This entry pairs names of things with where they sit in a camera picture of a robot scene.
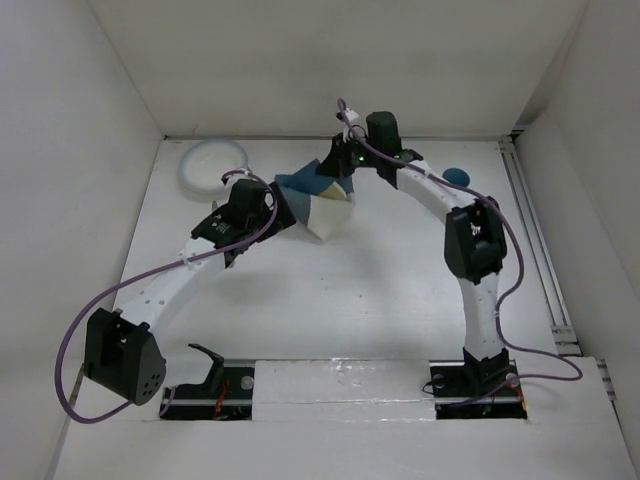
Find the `blue beige cloth placemat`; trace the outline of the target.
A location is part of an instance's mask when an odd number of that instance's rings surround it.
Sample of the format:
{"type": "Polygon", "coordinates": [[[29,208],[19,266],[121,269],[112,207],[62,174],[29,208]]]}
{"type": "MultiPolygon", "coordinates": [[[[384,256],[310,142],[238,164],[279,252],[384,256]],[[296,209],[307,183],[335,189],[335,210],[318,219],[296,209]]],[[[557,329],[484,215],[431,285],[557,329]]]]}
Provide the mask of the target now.
{"type": "Polygon", "coordinates": [[[314,159],[294,173],[277,174],[274,180],[296,220],[325,242],[350,219],[355,197],[351,177],[318,175],[319,166],[314,159]]]}

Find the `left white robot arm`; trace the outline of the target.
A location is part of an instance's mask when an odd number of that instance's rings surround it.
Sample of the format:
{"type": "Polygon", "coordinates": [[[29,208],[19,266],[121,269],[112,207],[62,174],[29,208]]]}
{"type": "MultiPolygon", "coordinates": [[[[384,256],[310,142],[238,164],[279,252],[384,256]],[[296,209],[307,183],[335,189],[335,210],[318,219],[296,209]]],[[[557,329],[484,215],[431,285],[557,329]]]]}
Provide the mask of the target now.
{"type": "Polygon", "coordinates": [[[84,351],[88,379],[140,406],[166,377],[158,339],[204,281],[231,267],[250,246],[294,225],[280,187],[240,178],[228,200],[191,231],[177,264],[153,275],[136,297],[89,317],[84,351]]]}

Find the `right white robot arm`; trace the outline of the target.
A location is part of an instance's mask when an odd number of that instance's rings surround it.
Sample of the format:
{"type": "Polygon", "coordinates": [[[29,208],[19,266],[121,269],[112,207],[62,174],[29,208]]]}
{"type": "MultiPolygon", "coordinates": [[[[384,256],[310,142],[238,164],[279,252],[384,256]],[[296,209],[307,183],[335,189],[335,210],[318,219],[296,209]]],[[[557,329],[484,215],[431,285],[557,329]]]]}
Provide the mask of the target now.
{"type": "Polygon", "coordinates": [[[490,392],[511,368],[495,320],[499,275],[507,254],[495,202],[482,201],[465,187],[452,184],[437,175],[421,155],[404,148],[392,113],[368,115],[365,132],[356,128],[359,116],[355,111],[343,108],[336,117],[343,131],[333,137],[318,174],[346,179],[358,168],[371,168],[444,226],[444,260],[461,289],[466,331],[462,363],[431,364],[428,388],[437,398],[490,392]]]}

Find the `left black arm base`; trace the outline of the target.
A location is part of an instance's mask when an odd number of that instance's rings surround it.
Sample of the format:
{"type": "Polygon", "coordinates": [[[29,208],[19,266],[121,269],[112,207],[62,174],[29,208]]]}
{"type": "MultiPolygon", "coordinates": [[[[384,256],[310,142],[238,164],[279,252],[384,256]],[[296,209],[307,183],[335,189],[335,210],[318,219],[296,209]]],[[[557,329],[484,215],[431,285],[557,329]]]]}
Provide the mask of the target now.
{"type": "Polygon", "coordinates": [[[197,343],[211,362],[197,383],[166,387],[158,416],[165,421],[246,421],[252,418],[255,360],[231,360],[197,343]]]}

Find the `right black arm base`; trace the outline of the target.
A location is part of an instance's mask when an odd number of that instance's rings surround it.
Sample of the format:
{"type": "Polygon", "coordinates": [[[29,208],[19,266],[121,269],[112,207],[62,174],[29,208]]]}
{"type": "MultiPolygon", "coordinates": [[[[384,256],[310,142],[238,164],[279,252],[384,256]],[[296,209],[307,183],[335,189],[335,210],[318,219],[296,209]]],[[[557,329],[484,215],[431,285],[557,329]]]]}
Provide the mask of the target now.
{"type": "Polygon", "coordinates": [[[431,362],[429,379],[422,392],[434,400],[437,420],[526,420],[528,413],[521,387],[512,381],[517,375],[513,361],[488,381],[476,382],[462,361],[431,362]]]}

